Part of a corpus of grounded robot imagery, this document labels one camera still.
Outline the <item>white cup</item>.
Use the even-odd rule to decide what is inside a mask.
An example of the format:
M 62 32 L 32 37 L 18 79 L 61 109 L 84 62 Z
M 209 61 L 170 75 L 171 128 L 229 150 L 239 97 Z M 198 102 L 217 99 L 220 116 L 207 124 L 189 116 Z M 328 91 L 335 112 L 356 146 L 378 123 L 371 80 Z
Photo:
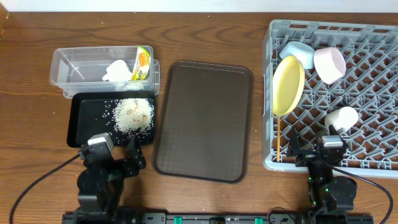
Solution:
M 345 106 L 326 115 L 325 127 L 332 125 L 337 131 L 341 129 L 347 131 L 358 122 L 358 119 L 358 112 L 352 107 Z

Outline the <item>wooden chopstick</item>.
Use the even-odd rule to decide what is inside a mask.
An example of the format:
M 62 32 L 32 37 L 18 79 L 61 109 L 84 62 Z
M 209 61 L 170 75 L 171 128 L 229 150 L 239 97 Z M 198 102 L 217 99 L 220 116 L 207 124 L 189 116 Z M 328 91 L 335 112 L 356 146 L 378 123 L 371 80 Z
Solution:
M 277 162 L 280 162 L 280 116 L 277 116 Z

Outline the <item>pile of rice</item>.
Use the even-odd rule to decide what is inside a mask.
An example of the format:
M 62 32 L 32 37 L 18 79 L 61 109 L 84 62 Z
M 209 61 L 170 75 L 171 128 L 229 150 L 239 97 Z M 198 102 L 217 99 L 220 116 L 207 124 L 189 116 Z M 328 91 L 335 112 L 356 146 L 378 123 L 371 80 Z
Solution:
M 148 134 L 154 126 L 154 100 L 126 98 L 104 102 L 101 117 L 106 126 L 124 135 Z

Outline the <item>white pink bowl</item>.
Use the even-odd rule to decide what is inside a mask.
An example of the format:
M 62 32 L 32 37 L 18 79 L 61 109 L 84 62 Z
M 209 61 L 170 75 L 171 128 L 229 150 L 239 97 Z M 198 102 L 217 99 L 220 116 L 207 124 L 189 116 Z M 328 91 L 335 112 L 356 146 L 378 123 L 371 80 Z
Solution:
M 318 76 L 328 85 L 333 84 L 346 74 L 343 54 L 335 47 L 316 50 L 313 62 Z

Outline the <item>yellow plate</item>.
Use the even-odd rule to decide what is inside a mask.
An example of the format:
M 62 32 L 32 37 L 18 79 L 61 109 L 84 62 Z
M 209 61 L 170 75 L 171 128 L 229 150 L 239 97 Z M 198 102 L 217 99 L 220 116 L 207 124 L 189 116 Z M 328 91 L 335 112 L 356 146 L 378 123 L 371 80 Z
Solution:
M 304 88 L 305 70 L 302 63 L 294 56 L 283 59 L 274 72 L 273 113 L 283 116 L 298 105 Z

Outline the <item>light blue bowl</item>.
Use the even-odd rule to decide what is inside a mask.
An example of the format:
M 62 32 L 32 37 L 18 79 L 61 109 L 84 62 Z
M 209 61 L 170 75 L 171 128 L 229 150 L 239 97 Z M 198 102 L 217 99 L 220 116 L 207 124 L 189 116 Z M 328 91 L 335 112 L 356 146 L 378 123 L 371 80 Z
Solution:
M 314 54 L 315 50 L 310 46 L 301 42 L 291 41 L 280 51 L 279 56 L 281 59 L 294 56 L 302 63 L 304 69 L 312 69 L 314 67 Z

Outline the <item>white tissue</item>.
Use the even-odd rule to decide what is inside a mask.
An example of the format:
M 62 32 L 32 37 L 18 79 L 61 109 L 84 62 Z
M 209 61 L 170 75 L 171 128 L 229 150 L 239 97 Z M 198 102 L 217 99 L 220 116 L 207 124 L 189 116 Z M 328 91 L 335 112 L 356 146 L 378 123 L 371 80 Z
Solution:
M 130 81 L 132 72 L 127 63 L 123 60 L 117 60 L 106 68 L 106 75 L 102 77 L 102 81 L 124 82 Z

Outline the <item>green yellow snack wrapper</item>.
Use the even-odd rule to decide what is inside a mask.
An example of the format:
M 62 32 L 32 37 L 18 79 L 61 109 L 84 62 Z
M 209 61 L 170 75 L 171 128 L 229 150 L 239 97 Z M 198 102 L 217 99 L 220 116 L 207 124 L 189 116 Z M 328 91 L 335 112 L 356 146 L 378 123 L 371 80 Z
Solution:
M 131 80 L 145 80 L 149 74 L 150 61 L 150 53 L 144 47 L 138 46 Z

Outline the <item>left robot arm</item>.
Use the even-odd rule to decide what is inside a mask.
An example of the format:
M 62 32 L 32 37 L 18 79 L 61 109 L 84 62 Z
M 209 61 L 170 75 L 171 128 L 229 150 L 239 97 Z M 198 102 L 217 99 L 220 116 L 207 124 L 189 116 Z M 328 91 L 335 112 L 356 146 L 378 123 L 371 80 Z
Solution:
M 139 141 L 132 137 L 123 159 L 114 159 L 114 149 L 108 133 L 88 140 L 79 151 L 86 169 L 79 175 L 78 202 L 80 207 L 72 215 L 72 223 L 139 223 L 133 208 L 120 207 L 124 179 L 139 175 L 146 168 L 146 160 Z

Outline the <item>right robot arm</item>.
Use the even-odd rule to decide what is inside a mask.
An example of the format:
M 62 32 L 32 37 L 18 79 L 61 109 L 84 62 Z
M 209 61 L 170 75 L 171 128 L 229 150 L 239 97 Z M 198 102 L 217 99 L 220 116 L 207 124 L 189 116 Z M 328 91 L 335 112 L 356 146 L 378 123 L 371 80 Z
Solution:
M 329 126 L 329 135 L 310 149 L 301 149 L 298 133 L 291 129 L 288 157 L 297 167 L 307 167 L 308 197 L 313 207 L 299 215 L 295 223 L 348 223 L 347 211 L 354 209 L 357 183 L 345 176 L 334 176 L 333 169 L 343 160 L 348 144 Z

